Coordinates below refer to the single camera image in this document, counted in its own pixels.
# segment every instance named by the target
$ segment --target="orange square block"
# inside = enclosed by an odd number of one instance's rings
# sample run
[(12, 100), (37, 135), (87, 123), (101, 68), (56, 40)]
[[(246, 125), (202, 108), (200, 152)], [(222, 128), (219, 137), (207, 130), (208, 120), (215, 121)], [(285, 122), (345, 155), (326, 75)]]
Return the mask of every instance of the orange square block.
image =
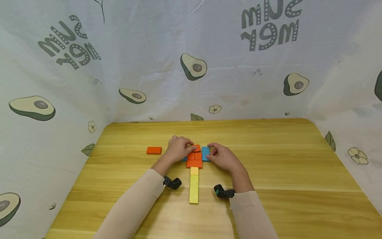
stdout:
[(194, 153), (199, 153), (200, 152), (200, 145), (194, 145), (196, 149), (194, 150)]
[(194, 160), (194, 159), (195, 159), (195, 153), (190, 153), (189, 155), (187, 155), (187, 161)]
[(161, 154), (162, 147), (147, 147), (147, 154)]
[(191, 168), (191, 167), (198, 167), (198, 168), (202, 169), (203, 168), (203, 161), (201, 161), (201, 160), (187, 160), (186, 168)]
[(202, 160), (202, 153), (195, 153), (195, 160)]

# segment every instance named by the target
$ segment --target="text print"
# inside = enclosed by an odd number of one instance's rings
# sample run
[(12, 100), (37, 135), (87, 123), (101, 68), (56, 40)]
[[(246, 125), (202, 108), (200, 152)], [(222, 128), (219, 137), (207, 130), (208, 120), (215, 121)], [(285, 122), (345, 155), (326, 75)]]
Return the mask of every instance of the text print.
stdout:
[[(274, 12), (272, 10), (272, 7), (269, 4), (270, 0), (264, 0), (264, 22), (269, 21), (270, 19), (276, 20), (281, 17), (283, 14), (284, 8), (283, 8), (283, 0), (277, 0), (277, 10)], [(289, 18), (295, 18), (299, 15), (301, 15), (302, 10), (292, 10), (293, 7), (295, 7), (297, 4), (302, 2), (303, 0), (292, 0), (290, 3), (288, 3), (285, 7), (285, 16)], [(256, 7), (251, 7), (249, 10), (244, 10), (241, 14), (241, 28), (247, 28), (252, 26), (254, 24), (254, 20), (256, 21), (256, 26), (261, 24), (261, 6), (258, 4)], [(269, 29), (270, 34), (265, 34), (265, 31)], [(284, 35), (285, 35), (285, 42), (288, 42), (290, 38), (292, 38), (291, 41), (297, 40), (297, 34), (298, 34), (298, 19), (296, 22), (292, 22), (289, 24), (284, 24), (280, 28), (280, 32), (278, 32), (277, 27), (273, 23), (266, 23), (261, 29), (259, 33), (259, 38), (261, 40), (268, 40), (266, 44), (259, 44), (259, 50), (266, 50), (273, 46), (277, 42), (278, 37), (278, 45), (283, 44), (284, 42)], [(249, 41), (249, 51), (255, 51), (256, 49), (256, 38), (257, 38), (257, 31), (256, 29), (253, 29), (251, 34), (244, 32), (241, 34), (241, 40), (247, 39)]]
[[(80, 32), (82, 24), (79, 21), (78, 17), (75, 15), (71, 15), (69, 16), (69, 19), (71, 21), (77, 22), (77, 24), (74, 26), (75, 33), (62, 21), (59, 21), (58, 23), (66, 31), (65, 34), (60, 32), (53, 26), (51, 26), (50, 29), (65, 43), (65, 45), (69, 45), (70, 42), (75, 41), (76, 35), (83, 39), (87, 39), (87, 35)], [(49, 37), (45, 38), (44, 41), (39, 41), (37, 43), (41, 47), (41, 49), (43, 49), (51, 57), (54, 57), (56, 55), (53, 51), (55, 51), (56, 53), (59, 53), (60, 52), (59, 48), (61, 48), (62, 50), (66, 48), (66, 46), (62, 42), (60, 42), (53, 34), (49, 34)], [(81, 58), (81, 59), (78, 59), (78, 62), (81, 66), (87, 65), (91, 60), (90, 57), (92, 57), (93, 60), (95, 59), (101, 60), (101, 57), (99, 56), (98, 52), (94, 49), (94, 47), (92, 46), (92, 44), (90, 44), (90, 42), (85, 43), (84, 47), (76, 43), (70, 44), (69, 53), (74, 58)], [(75, 70), (79, 68), (77, 63), (72, 59), (72, 57), (68, 53), (64, 53), (63, 56), (64, 58), (58, 58), (56, 60), (57, 64), (63, 65), (64, 63), (68, 63)]]

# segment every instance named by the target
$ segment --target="white flower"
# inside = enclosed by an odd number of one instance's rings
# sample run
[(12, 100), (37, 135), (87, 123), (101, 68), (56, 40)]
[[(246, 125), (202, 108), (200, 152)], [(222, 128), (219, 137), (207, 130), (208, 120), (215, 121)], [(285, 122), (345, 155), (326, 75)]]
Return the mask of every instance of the white flower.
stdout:
[(217, 114), (222, 110), (222, 107), (219, 105), (210, 106), (208, 109), (211, 114)]
[(361, 150), (358, 150), (357, 148), (350, 148), (348, 150), (348, 154), (351, 157), (351, 159), (356, 164), (368, 164), (369, 161), (367, 160), (367, 156), (364, 152)]
[(90, 133), (93, 133), (97, 129), (97, 126), (94, 123), (94, 121), (89, 121), (87, 125), (88, 125), (87, 129), (89, 130)]

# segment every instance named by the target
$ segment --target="sleeve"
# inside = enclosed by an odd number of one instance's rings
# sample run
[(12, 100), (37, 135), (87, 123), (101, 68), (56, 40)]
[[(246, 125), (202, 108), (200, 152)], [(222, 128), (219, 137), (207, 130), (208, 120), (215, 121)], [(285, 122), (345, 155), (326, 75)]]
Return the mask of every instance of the sleeve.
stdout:
[(163, 180), (149, 169), (118, 199), (93, 239), (131, 239), (162, 194)]
[(235, 193), (230, 204), (240, 239), (278, 238), (255, 191)]

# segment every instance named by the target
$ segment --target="finger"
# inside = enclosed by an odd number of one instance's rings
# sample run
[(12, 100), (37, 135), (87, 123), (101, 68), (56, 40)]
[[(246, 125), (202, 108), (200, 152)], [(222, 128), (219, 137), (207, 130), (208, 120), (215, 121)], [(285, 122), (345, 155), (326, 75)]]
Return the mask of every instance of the finger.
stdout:
[(209, 161), (213, 162), (213, 163), (214, 163), (214, 162), (216, 161), (216, 159), (217, 159), (216, 156), (214, 156), (214, 155), (210, 155), (210, 154), (206, 155), (206, 158), (207, 158)]
[(190, 146), (190, 147), (186, 148), (187, 155), (188, 155), (189, 153), (191, 153), (192, 151), (194, 151), (195, 149), (196, 149), (195, 146)]
[(214, 149), (212, 150), (212, 152), (210, 153), (210, 155), (216, 155), (216, 154), (217, 154), (217, 149), (214, 148)]
[(209, 148), (214, 147), (214, 148), (217, 148), (217, 150), (220, 150), (220, 149), (222, 149), (224, 146), (223, 146), (223, 145), (220, 145), (220, 144), (218, 144), (218, 143), (209, 143), (209, 144), (207, 144), (207, 147), (209, 147)]
[(189, 138), (185, 138), (185, 143), (188, 143), (189, 145), (194, 145), (194, 142), (192, 142)]

